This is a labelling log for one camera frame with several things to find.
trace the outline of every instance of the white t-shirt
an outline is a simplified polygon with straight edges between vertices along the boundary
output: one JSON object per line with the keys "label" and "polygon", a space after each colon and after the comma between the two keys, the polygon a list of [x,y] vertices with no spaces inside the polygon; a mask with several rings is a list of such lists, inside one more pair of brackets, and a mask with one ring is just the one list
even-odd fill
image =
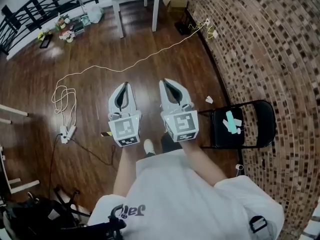
{"label": "white t-shirt", "polygon": [[125,240],[249,240],[255,215],[272,225],[276,239],[284,224],[282,206],[248,177],[212,187],[190,168],[183,149],[139,160],[127,197],[101,197],[88,224],[108,222],[121,204],[116,216],[126,223]]}

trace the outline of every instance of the wall outlet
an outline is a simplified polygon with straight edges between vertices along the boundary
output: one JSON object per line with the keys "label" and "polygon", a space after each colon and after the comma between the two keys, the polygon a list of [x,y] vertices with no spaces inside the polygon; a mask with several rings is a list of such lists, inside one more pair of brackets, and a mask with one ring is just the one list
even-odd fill
{"label": "wall outlet", "polygon": [[206,19],[205,19],[204,25],[206,25],[207,27],[209,27],[209,25],[210,25],[210,18],[206,18]]}

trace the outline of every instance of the black folding chair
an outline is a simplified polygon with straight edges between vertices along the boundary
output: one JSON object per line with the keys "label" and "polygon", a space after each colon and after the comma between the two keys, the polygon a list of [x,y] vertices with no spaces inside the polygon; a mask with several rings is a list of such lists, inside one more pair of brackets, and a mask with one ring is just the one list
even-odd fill
{"label": "black folding chair", "polygon": [[[244,115],[241,109],[242,106],[252,104],[256,117],[258,136],[256,144],[253,146],[245,146],[244,132]],[[233,118],[241,120],[239,126],[240,134],[231,134],[224,125],[223,120],[227,121],[226,112],[231,111]],[[209,113],[210,119],[210,146],[202,146],[202,149],[254,149],[263,148],[271,144],[276,135],[276,117],[271,104],[265,100],[254,100],[242,104],[225,106],[217,109],[209,109],[200,111],[198,114],[204,115]]]}

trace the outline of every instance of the chair seat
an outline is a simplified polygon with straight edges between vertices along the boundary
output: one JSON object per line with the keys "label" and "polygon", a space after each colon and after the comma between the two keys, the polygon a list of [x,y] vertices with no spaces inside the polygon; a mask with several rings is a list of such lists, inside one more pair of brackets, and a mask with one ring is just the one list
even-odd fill
{"label": "chair seat", "polygon": [[[227,127],[224,125],[223,120],[227,120],[226,112],[231,111],[233,118],[242,121],[240,126],[241,133],[232,134],[228,131]],[[242,109],[239,107],[234,108],[221,108],[216,109],[213,112],[213,133],[211,137],[213,138],[214,145],[217,148],[232,148],[241,147],[245,143],[245,132],[244,130],[244,115]]]}

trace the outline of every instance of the dark pants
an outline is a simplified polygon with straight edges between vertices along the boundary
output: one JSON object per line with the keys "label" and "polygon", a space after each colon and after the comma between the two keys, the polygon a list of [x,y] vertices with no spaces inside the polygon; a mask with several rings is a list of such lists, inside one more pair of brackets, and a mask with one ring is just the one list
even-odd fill
{"label": "dark pants", "polygon": [[[179,142],[174,142],[171,138],[171,136],[169,135],[169,133],[165,133],[162,138],[161,138],[161,146],[162,146],[162,153],[168,153],[171,151],[175,151],[175,150],[180,150],[182,149],[181,145]],[[152,157],[155,154],[153,153],[148,153],[146,154],[146,157]]]}

